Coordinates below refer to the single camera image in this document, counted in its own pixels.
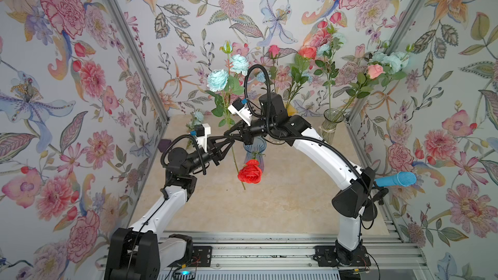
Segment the light blue rose stem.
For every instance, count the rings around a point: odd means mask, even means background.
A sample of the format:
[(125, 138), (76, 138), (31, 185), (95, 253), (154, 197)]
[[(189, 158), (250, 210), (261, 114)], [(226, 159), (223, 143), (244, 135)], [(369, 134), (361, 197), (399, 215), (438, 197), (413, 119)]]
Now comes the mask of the light blue rose stem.
[(215, 108), (211, 111), (216, 117), (220, 117), (219, 127), (229, 126), (235, 124), (228, 107), (232, 103), (232, 96), (235, 95), (239, 98), (242, 95), (242, 86), (239, 81), (240, 72), (232, 73), (233, 61), (232, 52), (233, 47), (229, 41), (226, 41), (220, 50), (226, 55), (225, 65), (222, 69), (213, 70), (207, 76), (206, 93), (211, 95), (215, 101)]

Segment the red rose stem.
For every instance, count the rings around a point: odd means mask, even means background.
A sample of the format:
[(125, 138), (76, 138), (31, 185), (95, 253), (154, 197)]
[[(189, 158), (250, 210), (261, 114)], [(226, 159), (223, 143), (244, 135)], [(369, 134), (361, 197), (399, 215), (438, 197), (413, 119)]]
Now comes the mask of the red rose stem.
[(263, 157), (260, 152), (247, 153), (244, 166), (238, 172), (238, 180), (246, 184), (259, 184), (265, 168)]

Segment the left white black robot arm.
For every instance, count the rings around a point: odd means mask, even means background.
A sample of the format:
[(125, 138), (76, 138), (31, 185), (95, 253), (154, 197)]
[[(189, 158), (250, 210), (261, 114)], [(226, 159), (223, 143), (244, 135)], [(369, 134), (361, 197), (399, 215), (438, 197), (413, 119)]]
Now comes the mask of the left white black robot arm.
[(105, 279), (158, 279), (167, 267), (177, 271), (191, 263), (190, 236), (176, 233), (164, 241), (160, 236), (193, 195), (197, 185), (195, 172), (206, 172), (210, 163), (218, 165), (235, 141), (233, 137), (215, 136), (200, 145), (198, 137), (184, 134), (171, 142), (160, 158), (165, 169), (162, 197), (139, 221), (113, 233)]

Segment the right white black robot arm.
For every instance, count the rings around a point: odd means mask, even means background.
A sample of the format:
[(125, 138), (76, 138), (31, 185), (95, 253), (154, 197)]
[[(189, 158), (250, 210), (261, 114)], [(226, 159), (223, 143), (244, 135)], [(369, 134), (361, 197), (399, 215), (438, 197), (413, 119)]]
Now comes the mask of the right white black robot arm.
[(255, 114), (248, 100), (236, 99), (228, 107), (231, 114), (241, 118), (234, 127), (239, 131), (241, 141), (249, 143), (256, 136), (283, 141), (313, 160), (339, 188), (331, 201), (339, 213), (339, 234), (332, 249), (318, 251), (316, 259), (326, 259), (332, 267), (352, 267), (355, 263), (369, 266), (370, 256), (361, 231), (364, 222), (373, 222), (377, 217), (372, 198), (373, 170), (354, 165), (326, 143), (303, 117), (288, 115), (280, 95), (268, 90), (260, 98), (259, 105), (260, 114)]

